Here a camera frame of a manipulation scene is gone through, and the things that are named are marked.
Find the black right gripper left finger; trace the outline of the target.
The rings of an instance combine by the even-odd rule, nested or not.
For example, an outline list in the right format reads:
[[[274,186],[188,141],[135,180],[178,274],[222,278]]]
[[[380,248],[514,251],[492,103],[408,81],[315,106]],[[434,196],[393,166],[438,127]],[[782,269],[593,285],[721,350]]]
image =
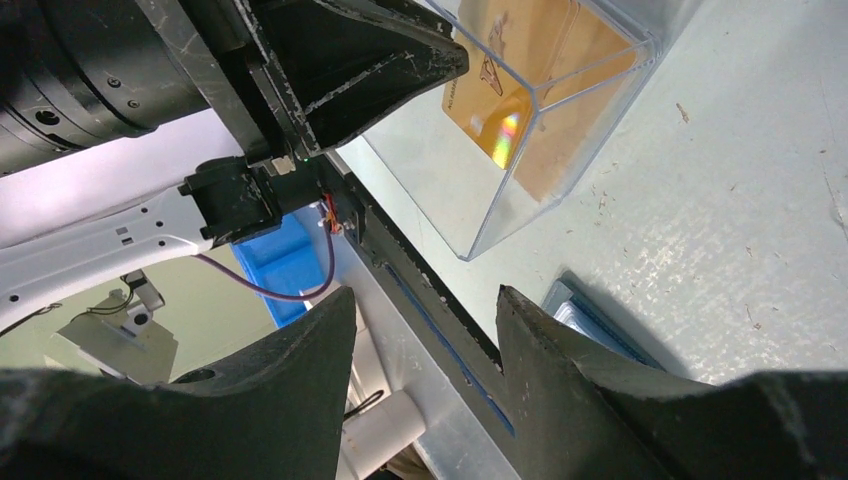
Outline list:
[[[341,287],[294,324],[171,384],[1,374],[5,479],[331,479],[356,334]]]

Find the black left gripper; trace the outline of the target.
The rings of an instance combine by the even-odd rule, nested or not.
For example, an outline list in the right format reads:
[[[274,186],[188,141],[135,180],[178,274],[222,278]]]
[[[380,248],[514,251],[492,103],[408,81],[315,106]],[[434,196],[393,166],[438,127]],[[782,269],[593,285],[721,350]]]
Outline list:
[[[143,1],[178,70],[249,156],[339,148],[469,69],[414,1]]]

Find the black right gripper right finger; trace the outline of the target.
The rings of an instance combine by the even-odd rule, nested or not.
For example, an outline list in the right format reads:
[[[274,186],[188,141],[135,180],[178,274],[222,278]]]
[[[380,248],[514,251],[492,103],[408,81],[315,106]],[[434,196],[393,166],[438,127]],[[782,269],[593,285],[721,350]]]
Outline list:
[[[502,286],[497,329],[523,479],[843,479],[847,375],[713,386],[628,359]]]

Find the blue leather card holder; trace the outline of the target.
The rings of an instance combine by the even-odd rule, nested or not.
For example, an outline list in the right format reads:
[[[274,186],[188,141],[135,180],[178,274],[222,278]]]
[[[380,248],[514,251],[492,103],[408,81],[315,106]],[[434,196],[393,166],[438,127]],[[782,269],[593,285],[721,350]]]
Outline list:
[[[664,371],[664,367],[605,312],[564,277],[555,280],[542,309],[559,323],[630,360]]]

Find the clear acrylic card box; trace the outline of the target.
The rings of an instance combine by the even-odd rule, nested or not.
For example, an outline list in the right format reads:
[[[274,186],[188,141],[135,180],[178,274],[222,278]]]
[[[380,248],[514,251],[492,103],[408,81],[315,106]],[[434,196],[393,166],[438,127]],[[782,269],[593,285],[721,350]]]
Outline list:
[[[470,260],[576,186],[694,1],[429,1],[465,74],[370,128],[423,217]]]

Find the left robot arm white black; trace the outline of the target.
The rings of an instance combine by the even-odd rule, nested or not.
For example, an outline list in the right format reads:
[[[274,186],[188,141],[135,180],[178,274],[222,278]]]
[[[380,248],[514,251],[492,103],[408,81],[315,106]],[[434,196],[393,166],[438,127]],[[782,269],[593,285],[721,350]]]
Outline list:
[[[1,326],[255,237],[327,154],[465,74],[415,1],[5,1]]]

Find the gold card in box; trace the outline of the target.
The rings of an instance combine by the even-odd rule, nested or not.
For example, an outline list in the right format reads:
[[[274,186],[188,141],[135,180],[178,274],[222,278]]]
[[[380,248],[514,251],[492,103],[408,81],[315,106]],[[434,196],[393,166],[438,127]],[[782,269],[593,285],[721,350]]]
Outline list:
[[[444,113],[534,200],[558,195],[643,44],[584,1],[463,1],[457,18],[469,70]]]

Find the blue plastic bin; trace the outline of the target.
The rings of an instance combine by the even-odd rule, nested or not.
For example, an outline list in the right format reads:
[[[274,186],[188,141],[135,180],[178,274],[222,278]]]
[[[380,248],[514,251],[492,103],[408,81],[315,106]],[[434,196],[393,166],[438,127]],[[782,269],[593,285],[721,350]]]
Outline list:
[[[285,216],[276,230],[231,250],[250,282],[276,293],[303,295],[327,278],[328,248],[313,208]]]

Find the aluminium front frame rail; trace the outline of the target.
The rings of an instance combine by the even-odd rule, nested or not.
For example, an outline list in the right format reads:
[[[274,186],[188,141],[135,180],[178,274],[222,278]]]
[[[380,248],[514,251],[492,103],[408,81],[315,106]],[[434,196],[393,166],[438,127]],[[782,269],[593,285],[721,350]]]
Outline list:
[[[425,432],[414,447],[437,479],[516,479],[487,427],[491,409],[426,326],[394,281],[381,282],[372,264],[335,239],[336,278],[351,287],[374,341],[388,384],[416,403]]]

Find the grey bracket below table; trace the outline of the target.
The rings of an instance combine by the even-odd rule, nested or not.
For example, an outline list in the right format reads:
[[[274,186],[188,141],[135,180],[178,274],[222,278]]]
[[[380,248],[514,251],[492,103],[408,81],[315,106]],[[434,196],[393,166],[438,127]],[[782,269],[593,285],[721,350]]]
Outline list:
[[[120,280],[126,290],[110,291],[51,335],[47,366],[89,369],[141,385],[170,379],[178,341],[154,321],[154,312],[165,306],[163,296],[142,270]]]

